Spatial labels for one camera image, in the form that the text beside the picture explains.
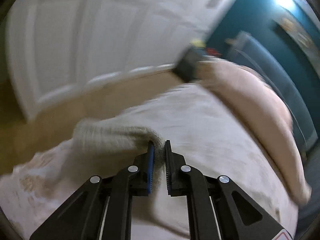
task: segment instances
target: bed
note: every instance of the bed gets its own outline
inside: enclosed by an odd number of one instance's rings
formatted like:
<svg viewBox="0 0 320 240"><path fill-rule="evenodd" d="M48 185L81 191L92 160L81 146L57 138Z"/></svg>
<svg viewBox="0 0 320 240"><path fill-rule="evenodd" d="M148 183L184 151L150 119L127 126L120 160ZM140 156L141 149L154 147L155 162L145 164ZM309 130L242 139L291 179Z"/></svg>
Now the bed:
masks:
<svg viewBox="0 0 320 240"><path fill-rule="evenodd" d="M281 170L233 110L201 85L177 86L104 122L150 127L169 139L173 152L184 155L187 164L204 175L228 175L292 237L295 235L298 206L288 193ZM71 156L82 156L74 139L37 153L29 163L0 178L0 226L10 234L10 240L29 239L90 176L112 176L132 163L132 158L121 156L111 162L108 156L86 155L74 167L67 161ZM151 209L145 208L144 201L133 200L133 240L188 239L184 197L167 196L163 180L149 201Z"/></svg>

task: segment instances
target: white bed sheet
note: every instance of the white bed sheet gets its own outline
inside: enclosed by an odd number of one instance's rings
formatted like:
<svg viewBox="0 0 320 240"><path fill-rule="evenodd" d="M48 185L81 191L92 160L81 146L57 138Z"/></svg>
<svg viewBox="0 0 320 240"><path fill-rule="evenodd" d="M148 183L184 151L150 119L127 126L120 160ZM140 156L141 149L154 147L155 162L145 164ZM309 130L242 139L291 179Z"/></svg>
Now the white bed sheet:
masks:
<svg viewBox="0 0 320 240"><path fill-rule="evenodd" d="M290 200L282 182L265 158L261 147L228 108L197 84L180 85L156 99L132 107L108 120L124 126L148 126L164 139L172 151L184 155L187 164L204 175L228 175L249 196L294 236L298 208ZM50 184L50 177L61 169L68 155L76 154L73 140L37 154L27 164L14 168L0 179L0 206L16 231L28 239L48 214L57 209L81 184L62 178ZM101 160L84 163L99 169L112 169ZM79 182L87 172L77 174ZM185 197L167 195L165 179L154 197L134 198L132 240L188 239ZM59 189L68 188L63 193ZM150 211L146 201L152 202Z"/></svg>

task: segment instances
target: door panel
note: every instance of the door panel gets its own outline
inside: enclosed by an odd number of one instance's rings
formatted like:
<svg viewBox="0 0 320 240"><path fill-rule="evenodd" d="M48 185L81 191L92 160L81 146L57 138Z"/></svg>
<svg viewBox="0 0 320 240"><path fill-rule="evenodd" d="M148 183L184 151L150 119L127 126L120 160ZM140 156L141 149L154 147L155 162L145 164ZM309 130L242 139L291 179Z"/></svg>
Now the door panel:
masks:
<svg viewBox="0 0 320 240"><path fill-rule="evenodd" d="M81 0L38 0L33 30L34 68L39 95L76 83L74 46Z"/></svg>
<svg viewBox="0 0 320 240"><path fill-rule="evenodd" d="M122 1L106 1L93 28L89 66L93 77L124 70L127 36L139 7Z"/></svg>
<svg viewBox="0 0 320 240"><path fill-rule="evenodd" d="M161 41L164 42L162 37L170 23L171 19L163 15L153 14L146 17L146 21L142 24L137 40L132 47L127 70L146 66L156 67L158 44Z"/></svg>

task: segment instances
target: wooden floor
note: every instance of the wooden floor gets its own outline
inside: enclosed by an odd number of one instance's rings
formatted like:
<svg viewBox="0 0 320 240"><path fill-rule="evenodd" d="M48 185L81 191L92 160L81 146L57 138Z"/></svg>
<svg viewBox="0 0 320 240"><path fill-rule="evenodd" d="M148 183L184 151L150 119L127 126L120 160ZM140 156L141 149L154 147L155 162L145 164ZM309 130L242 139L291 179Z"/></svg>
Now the wooden floor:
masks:
<svg viewBox="0 0 320 240"><path fill-rule="evenodd" d="M82 118L114 117L181 83L171 72L110 83L45 110L30 123L23 118L10 82L0 84L0 175L11 173L15 165L29 161L36 152L70 139Z"/></svg>

